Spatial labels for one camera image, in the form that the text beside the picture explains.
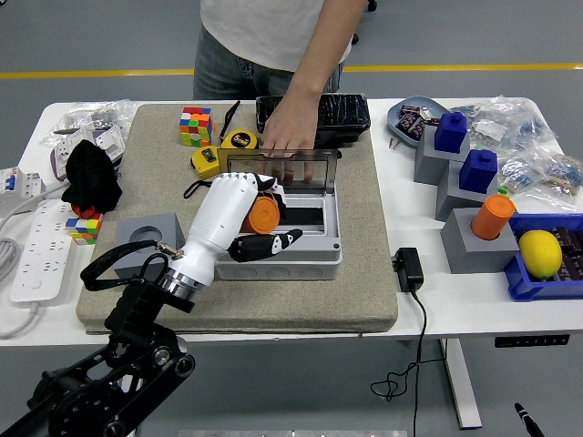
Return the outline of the person's left hand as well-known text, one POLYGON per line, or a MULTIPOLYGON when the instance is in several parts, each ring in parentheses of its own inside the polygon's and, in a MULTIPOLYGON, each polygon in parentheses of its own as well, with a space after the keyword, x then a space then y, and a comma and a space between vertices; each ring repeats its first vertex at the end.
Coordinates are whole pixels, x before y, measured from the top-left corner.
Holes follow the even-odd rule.
POLYGON ((315 144, 320 95, 288 91, 268 118, 262 149, 275 158, 290 151, 312 150, 315 144))

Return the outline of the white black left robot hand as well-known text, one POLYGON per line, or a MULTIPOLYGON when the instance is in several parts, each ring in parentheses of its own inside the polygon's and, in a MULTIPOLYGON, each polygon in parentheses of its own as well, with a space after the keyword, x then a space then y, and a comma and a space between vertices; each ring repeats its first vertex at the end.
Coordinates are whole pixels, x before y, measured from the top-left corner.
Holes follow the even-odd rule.
POLYGON ((300 229, 282 234, 239 235, 241 225, 261 192, 286 206, 278 179, 256 173, 223 173, 216 177, 201 203, 182 247, 182 256, 169 263, 166 281, 185 290, 208 287, 216 260, 229 254, 238 262, 273 257, 302 236, 300 229))

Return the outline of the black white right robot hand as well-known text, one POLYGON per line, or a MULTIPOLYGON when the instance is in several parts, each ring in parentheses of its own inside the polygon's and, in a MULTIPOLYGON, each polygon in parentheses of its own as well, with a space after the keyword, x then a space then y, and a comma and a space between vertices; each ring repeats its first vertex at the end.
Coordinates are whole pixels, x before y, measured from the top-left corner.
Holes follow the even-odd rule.
POLYGON ((524 423, 527 433, 530 437, 544 437, 544 433, 539 428, 538 424, 532 419, 527 410, 518 402, 514 404, 517 414, 524 423))

